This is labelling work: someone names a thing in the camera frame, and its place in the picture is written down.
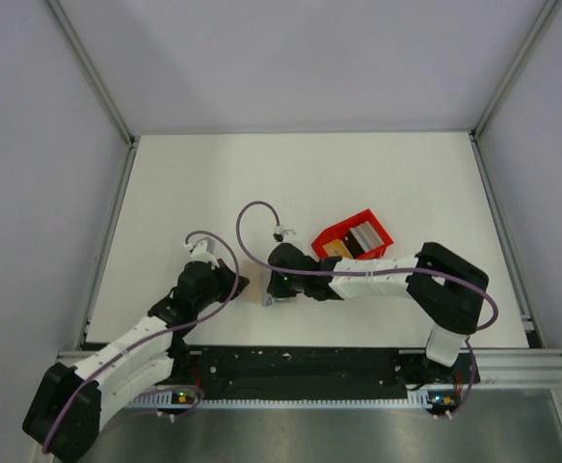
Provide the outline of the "red plastic card tray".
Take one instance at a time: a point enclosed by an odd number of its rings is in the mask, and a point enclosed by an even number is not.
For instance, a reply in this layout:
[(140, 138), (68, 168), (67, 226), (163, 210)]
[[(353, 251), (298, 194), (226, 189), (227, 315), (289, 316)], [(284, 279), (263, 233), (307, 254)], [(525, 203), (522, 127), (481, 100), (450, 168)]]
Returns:
[(365, 209), (326, 229), (312, 241), (320, 259), (380, 259), (394, 243), (371, 209)]

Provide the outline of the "grey credit card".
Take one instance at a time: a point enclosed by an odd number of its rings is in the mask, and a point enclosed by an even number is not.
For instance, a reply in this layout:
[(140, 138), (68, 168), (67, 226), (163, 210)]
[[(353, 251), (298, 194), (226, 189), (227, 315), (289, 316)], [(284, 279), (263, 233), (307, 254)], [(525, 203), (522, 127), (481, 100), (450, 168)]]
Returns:
[(272, 295), (266, 294), (262, 298), (262, 306), (263, 307), (269, 307), (269, 306), (276, 305), (276, 304), (291, 303), (292, 301), (293, 301), (292, 298), (277, 298), (277, 297), (274, 297)]

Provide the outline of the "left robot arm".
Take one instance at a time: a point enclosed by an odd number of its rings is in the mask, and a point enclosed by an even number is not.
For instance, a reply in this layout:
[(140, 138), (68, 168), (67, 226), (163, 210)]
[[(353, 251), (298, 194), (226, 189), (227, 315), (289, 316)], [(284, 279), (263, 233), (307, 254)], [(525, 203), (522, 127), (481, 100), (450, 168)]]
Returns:
[(184, 337), (200, 313), (239, 296), (249, 285), (223, 261), (187, 263), (168, 294), (117, 340), (44, 374), (22, 430), (63, 462), (76, 462), (125, 405), (155, 384), (190, 373)]

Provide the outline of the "beige card holder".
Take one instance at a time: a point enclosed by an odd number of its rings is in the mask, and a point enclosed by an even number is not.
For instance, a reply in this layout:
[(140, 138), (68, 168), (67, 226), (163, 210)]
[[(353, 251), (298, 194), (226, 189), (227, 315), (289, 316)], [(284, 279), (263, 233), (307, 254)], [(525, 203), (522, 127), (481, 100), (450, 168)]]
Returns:
[(241, 275), (250, 280), (241, 298), (248, 303), (262, 306), (262, 298), (268, 294), (271, 271), (250, 260), (244, 260), (241, 268)]

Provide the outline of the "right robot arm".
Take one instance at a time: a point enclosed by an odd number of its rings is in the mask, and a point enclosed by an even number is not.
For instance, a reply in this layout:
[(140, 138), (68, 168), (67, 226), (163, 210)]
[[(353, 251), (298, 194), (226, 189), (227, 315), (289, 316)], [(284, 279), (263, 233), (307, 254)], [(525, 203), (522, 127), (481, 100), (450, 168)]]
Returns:
[(289, 243), (270, 254), (267, 287), (275, 299), (299, 294), (316, 301), (366, 296), (413, 300), (433, 321), (417, 384), (441, 382), (458, 366), (460, 349), (478, 328), (490, 278), (479, 267), (436, 242), (425, 243), (406, 259), (316, 260)]

